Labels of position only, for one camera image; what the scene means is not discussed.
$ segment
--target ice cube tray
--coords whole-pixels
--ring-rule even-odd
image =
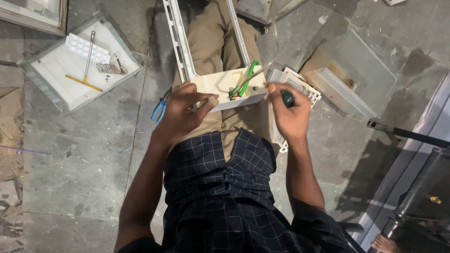
[[[85,59],[89,54],[90,41],[82,39],[73,33],[69,33],[66,37],[66,47],[67,51],[70,53],[77,54]],[[95,44],[92,45],[92,51],[90,54],[90,61],[93,63],[109,64],[111,56],[109,51],[103,49]]]

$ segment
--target stone tile floor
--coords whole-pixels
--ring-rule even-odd
[[[207,4],[179,3],[186,29]],[[161,0],[70,0],[68,29],[99,8],[107,10],[135,57],[146,63],[137,78],[64,117],[20,71],[0,66],[0,87],[25,90],[25,148],[52,153],[24,155],[26,252],[112,251],[122,200],[156,126],[150,114],[173,82],[176,63]],[[392,7],[373,0],[312,0],[278,22],[281,46],[274,66],[299,70],[320,43],[353,28],[399,78],[381,120],[411,130],[450,67],[449,8],[446,0],[410,0]],[[0,59],[20,60],[57,39],[0,22]],[[260,36],[263,62],[273,57],[274,42],[271,33]],[[10,77],[11,71],[18,74]],[[365,123],[336,111],[326,99],[311,112],[308,140],[314,170],[326,209],[339,221],[358,221],[405,141],[372,132]],[[275,206],[291,221],[286,162],[286,154],[280,154],[270,185]],[[158,242],[163,196],[164,191],[151,223]]]

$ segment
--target hole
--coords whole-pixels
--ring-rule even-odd
[[[173,38],[175,39],[176,42],[178,42],[178,36],[176,35],[175,26],[172,26],[172,33],[173,33]]]
[[[181,71],[182,71],[182,73],[183,73],[184,81],[187,81],[188,79],[186,78],[186,71],[185,71],[185,68],[181,68]]]
[[[176,46],[176,51],[178,53],[178,59],[179,59],[180,63],[183,63],[183,58],[181,57],[181,51],[180,51],[179,46]]]
[[[170,21],[173,21],[173,18],[172,18],[172,12],[170,11],[170,7],[167,5],[167,13],[169,13],[169,19],[170,19]]]

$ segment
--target blue handled pliers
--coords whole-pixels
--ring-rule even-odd
[[[162,98],[159,99],[158,106],[153,110],[152,114],[152,120],[155,119],[156,113],[159,111],[159,109],[162,107],[162,113],[159,115],[158,119],[156,120],[156,123],[159,123],[162,120],[162,117],[164,116],[164,113],[166,112],[166,106],[167,106],[167,97],[168,95],[172,93],[172,88],[170,88]]]

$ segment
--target checkered shirt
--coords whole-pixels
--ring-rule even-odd
[[[244,129],[227,163],[220,132],[178,144],[164,169],[161,252],[353,252],[337,223],[303,202],[289,224],[274,207],[275,169],[271,144]]]

